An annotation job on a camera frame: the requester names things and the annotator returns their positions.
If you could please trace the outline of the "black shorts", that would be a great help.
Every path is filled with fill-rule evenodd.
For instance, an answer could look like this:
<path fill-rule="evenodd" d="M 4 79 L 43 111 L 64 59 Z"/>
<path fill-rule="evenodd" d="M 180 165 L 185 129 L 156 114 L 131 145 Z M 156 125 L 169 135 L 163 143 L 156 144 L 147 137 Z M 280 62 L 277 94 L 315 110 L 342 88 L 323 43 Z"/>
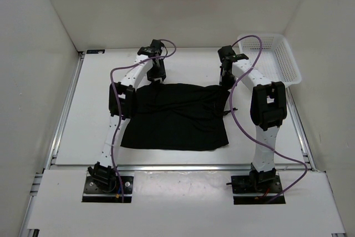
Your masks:
<path fill-rule="evenodd" d="M 138 89 L 138 110 L 121 146 L 210 151 L 229 144 L 224 125 L 230 92 L 220 85 L 151 83 Z"/>

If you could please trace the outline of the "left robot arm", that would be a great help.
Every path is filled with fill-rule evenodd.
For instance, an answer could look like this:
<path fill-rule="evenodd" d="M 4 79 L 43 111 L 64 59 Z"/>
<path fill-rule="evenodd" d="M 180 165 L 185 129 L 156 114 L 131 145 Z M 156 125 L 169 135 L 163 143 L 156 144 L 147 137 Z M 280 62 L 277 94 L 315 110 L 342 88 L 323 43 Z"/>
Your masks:
<path fill-rule="evenodd" d="M 109 130 L 98 161 L 88 168 L 93 183 L 104 193 L 125 192 L 114 158 L 115 143 L 124 121 L 136 113 L 138 85 L 145 76 L 149 81 L 163 81 L 166 78 L 164 59 L 167 57 L 170 54 L 165 44 L 155 39 L 151 45 L 139 48 L 132 65 L 110 71 Z"/>

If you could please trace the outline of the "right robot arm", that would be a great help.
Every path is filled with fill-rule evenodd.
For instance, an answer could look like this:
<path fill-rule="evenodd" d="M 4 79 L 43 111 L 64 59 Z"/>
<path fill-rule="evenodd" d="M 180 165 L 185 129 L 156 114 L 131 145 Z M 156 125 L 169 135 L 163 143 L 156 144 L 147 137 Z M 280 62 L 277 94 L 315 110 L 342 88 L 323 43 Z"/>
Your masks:
<path fill-rule="evenodd" d="M 238 78 L 251 91 L 250 116 L 256 126 L 256 148 L 249 186 L 264 191 L 275 180 L 274 152 L 277 133 L 287 117 L 286 89 L 282 82 L 273 82 L 252 67 L 245 54 L 218 50 L 221 61 L 220 85 L 231 89 Z"/>

